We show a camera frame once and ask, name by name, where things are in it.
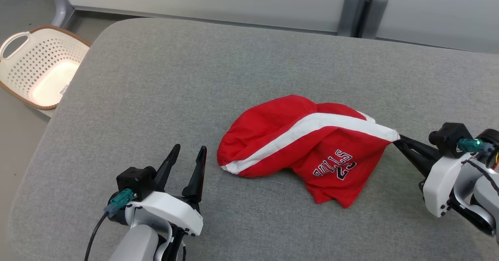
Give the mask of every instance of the black cable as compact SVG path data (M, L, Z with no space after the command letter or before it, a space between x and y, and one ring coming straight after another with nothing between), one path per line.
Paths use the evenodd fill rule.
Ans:
M102 222L104 221L104 219L107 217L108 214L109 214L109 212L106 211L104 213L104 215L102 215L99 222L97 223L97 225L94 228L92 236L90 236L90 240L89 240L88 246L87 246L87 253L85 254L85 261L88 261L88 256L90 255L90 248L92 247L92 243L93 243L93 239L95 238L95 234L97 233L97 230L99 229L100 224L102 224Z
M479 172L481 172L483 174L483 176L485 176L485 178L487 178L487 180L490 182L490 184L492 185L492 188L494 188L494 190L497 192L497 195L499 195L499 186L497 186L494 179L492 179L492 177L490 177L490 174L488 174L488 172L486 172L481 167L479 167L476 163L473 163L470 160L465 160L465 161L463 161L463 163L469 163L472 167L476 168Z

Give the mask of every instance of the gray cushioned table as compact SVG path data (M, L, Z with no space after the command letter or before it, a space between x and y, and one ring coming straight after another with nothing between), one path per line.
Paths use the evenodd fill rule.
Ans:
M246 109L299 94L337 102L426 141L444 122L499 126L497 56L393 42L172 19L120 21L93 44L50 121L11 211L26 260L82 260L115 177L158 167L182 144L167 192L179 195L208 148L201 236L187 260L492 259L493 238L458 214L433 217L422 176L390 145L356 202L314 204L283 171L244 179L217 165ZM127 227L104 222L91 260Z

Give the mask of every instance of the laundry basket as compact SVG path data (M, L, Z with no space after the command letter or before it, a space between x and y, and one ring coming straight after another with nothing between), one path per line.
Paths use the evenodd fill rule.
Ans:
M27 40L4 57L19 37ZM52 114L90 44L55 26L41 26L9 37L0 47L0 86L45 115Z

